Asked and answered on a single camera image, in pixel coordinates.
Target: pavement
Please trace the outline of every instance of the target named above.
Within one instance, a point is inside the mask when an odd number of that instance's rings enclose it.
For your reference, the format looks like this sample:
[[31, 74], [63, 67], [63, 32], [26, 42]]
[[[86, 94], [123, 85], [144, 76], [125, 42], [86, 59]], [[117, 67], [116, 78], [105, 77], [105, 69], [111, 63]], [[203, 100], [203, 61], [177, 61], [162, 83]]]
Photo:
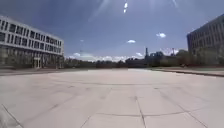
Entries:
[[0, 76], [0, 128], [223, 128], [223, 83], [137, 69]]
[[204, 75], [204, 76], [215, 76], [215, 77], [224, 77], [223, 68], [156, 68], [151, 69], [153, 71], [162, 71], [162, 72], [175, 72], [183, 74], [194, 74], [194, 75]]

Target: distant building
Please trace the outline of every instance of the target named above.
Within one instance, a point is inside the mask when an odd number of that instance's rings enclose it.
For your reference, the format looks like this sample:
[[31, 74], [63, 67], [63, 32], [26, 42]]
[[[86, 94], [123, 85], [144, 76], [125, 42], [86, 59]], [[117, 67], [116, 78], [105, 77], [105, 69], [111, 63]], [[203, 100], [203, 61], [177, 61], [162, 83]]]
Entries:
[[218, 64], [224, 50], [224, 15], [189, 33], [187, 41], [192, 55], [199, 55], [205, 64]]
[[149, 57], [149, 51], [148, 48], [145, 49], [145, 60], [147, 60]]
[[62, 39], [0, 16], [0, 67], [60, 68]]

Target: white cloud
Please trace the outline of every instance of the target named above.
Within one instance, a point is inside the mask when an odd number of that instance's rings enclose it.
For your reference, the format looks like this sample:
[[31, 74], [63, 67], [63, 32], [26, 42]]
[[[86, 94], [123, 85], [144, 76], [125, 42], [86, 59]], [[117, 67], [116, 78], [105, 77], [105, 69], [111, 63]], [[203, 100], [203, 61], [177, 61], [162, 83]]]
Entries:
[[128, 44], [134, 44], [134, 43], [136, 43], [136, 41], [135, 40], [129, 40], [129, 41], [127, 41], [127, 43]]
[[128, 3], [127, 2], [124, 4], [124, 8], [125, 9], [128, 8]]
[[89, 53], [74, 53], [72, 56], [69, 56], [69, 58], [72, 59], [79, 59], [79, 60], [84, 60], [84, 61], [98, 61], [98, 60], [103, 60], [103, 61], [114, 61], [114, 62], [118, 62], [118, 61], [125, 61], [127, 58], [127, 56], [94, 56], [92, 54]]
[[141, 53], [139, 53], [139, 52], [137, 52], [136, 55], [138, 55], [138, 56], [140, 56], [140, 57], [143, 56], [143, 55], [142, 55]]
[[171, 54], [173, 54], [173, 52], [174, 52], [174, 54], [177, 54], [178, 52], [179, 52], [179, 50], [178, 49], [171, 49], [171, 48], [166, 48], [166, 49], [160, 49], [160, 51], [162, 51], [163, 52], [163, 54], [164, 55], [171, 55]]
[[74, 56], [81, 56], [80, 53], [74, 53]]
[[158, 34], [156, 34], [156, 36], [159, 37], [159, 38], [166, 38], [165, 33], [158, 33]]

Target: glass window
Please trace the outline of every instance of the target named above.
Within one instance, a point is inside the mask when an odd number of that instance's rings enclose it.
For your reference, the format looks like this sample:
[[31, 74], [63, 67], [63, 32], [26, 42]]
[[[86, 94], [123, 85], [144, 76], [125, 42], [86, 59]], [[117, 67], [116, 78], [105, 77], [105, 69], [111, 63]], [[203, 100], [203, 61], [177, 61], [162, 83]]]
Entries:
[[5, 33], [0, 32], [0, 41], [5, 41]]
[[29, 45], [28, 45], [29, 47], [31, 47], [32, 46], [32, 42], [31, 42], [31, 40], [29, 40]]
[[29, 36], [29, 30], [27, 29], [27, 31], [26, 31], [26, 37], [28, 37]]
[[44, 43], [40, 44], [40, 49], [42, 49], [42, 50], [44, 49]]
[[11, 44], [13, 44], [13, 40], [14, 40], [14, 35], [11, 36]]
[[39, 33], [36, 33], [35, 39], [40, 40], [40, 34]]
[[5, 31], [7, 31], [7, 29], [8, 29], [8, 22], [6, 22], [5, 24]]
[[10, 34], [8, 34], [7, 43], [10, 43]]
[[23, 29], [23, 36], [25, 36], [26, 35], [26, 29], [24, 28]]
[[46, 42], [49, 43], [50, 42], [50, 38], [47, 36], [46, 38]]
[[5, 21], [2, 21], [1, 30], [3, 30], [4, 26], [5, 26]]
[[17, 45], [20, 45], [21, 44], [21, 37], [16, 36], [14, 43], [17, 44]]
[[11, 24], [10, 28], [9, 28], [9, 31], [14, 33], [16, 31], [16, 25], [15, 24]]
[[37, 42], [37, 41], [35, 41], [35, 43], [34, 43], [34, 48], [39, 48], [39, 45], [40, 45], [40, 43]]
[[31, 31], [31, 32], [30, 32], [30, 37], [31, 37], [31, 38], [34, 38], [34, 36], [35, 36], [35, 32], [34, 32], [34, 31]]
[[22, 33], [23, 33], [23, 28], [17, 26], [17, 28], [16, 28], [16, 33], [22, 35]]
[[23, 38], [22, 45], [23, 45], [23, 46], [27, 46], [27, 39]]

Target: blue sky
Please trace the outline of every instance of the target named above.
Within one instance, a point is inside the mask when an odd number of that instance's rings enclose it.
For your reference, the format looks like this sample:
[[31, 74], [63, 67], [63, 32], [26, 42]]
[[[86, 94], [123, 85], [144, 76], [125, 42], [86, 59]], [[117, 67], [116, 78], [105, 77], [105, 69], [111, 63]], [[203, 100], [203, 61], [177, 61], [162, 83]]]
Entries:
[[223, 5], [223, 0], [0, 0], [0, 14], [59, 36], [66, 56], [121, 59], [141, 57], [145, 47], [187, 49], [187, 33], [223, 14]]

